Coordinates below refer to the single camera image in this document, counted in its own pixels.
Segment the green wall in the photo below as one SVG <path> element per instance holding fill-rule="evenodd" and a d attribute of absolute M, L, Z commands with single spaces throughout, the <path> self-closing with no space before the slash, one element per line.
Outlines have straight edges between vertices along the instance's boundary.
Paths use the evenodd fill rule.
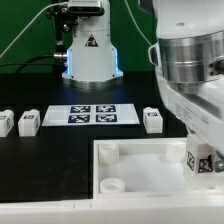
<path fill-rule="evenodd" d="M 155 43 L 155 20 L 138 8 L 138 0 L 128 0 L 134 17 L 152 43 Z M 0 52 L 30 22 L 40 9 L 49 5 L 51 0 L 7 0 L 0 7 Z M 123 0 L 111 0 L 111 39 L 119 51 L 119 67 L 123 71 L 151 71 L 148 61 L 148 44 L 136 30 Z M 64 34 L 66 46 L 71 43 L 71 34 Z M 19 39 L 10 51 L 0 59 L 0 64 L 24 63 L 44 54 L 54 53 L 55 36 L 53 20 L 43 14 L 33 26 Z M 50 63 L 51 59 L 39 61 Z M 2 67 L 0 74 L 13 72 L 17 66 Z M 50 72 L 51 67 L 32 66 L 25 72 Z"/>

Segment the printed marker sheet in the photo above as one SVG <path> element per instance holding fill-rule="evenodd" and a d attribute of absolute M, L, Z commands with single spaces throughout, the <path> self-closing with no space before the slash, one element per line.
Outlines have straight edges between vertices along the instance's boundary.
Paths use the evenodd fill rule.
<path fill-rule="evenodd" d="M 133 104 L 49 106 L 42 126 L 140 124 Z"/>

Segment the white box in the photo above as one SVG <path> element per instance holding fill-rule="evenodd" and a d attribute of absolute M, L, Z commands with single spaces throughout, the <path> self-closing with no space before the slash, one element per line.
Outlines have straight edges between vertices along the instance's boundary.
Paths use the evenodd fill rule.
<path fill-rule="evenodd" d="M 36 136 L 40 127 L 40 112 L 38 110 L 25 111 L 18 122 L 19 136 Z"/>
<path fill-rule="evenodd" d="M 158 109 L 145 108 L 143 110 L 143 123 L 148 134 L 163 132 L 163 118 Z"/>
<path fill-rule="evenodd" d="M 11 110 L 0 112 L 0 137 L 6 137 L 14 126 L 14 113 Z"/>

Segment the small white block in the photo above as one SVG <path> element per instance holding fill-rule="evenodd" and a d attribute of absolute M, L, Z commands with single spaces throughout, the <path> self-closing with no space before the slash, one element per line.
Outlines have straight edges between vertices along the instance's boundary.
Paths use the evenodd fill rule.
<path fill-rule="evenodd" d="M 163 118 L 158 109 L 151 107 L 145 108 L 143 110 L 143 123 L 148 134 L 163 132 Z"/>
<path fill-rule="evenodd" d="M 125 192 L 125 183 L 118 178 L 107 178 L 100 183 L 101 193 L 122 193 Z"/>
<path fill-rule="evenodd" d="M 25 111 L 18 122 L 19 136 L 36 136 L 40 127 L 40 112 L 38 110 Z"/>
<path fill-rule="evenodd" d="M 171 162 L 183 162 L 185 153 L 186 144 L 177 142 L 167 145 L 166 158 Z"/>
<path fill-rule="evenodd" d="M 102 164 L 110 165 L 119 161 L 119 145 L 100 144 L 99 145 L 99 161 Z"/>
<path fill-rule="evenodd" d="M 14 113 L 11 110 L 0 112 L 0 137 L 6 137 L 14 126 Z"/>

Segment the black table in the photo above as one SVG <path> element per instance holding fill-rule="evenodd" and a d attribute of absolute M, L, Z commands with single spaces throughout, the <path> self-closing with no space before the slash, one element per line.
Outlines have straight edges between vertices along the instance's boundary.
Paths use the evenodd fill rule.
<path fill-rule="evenodd" d="M 41 120 L 49 105 L 133 103 L 140 125 L 41 127 L 36 137 L 19 137 L 17 122 L 37 109 Z M 159 108 L 162 135 L 148 135 L 143 108 Z M 153 72 L 127 73 L 121 85 L 83 91 L 62 85 L 53 74 L 0 75 L 0 111 L 15 113 L 15 126 L 0 138 L 0 203 L 92 198 L 93 140 L 184 137 L 186 129 L 160 99 Z"/>

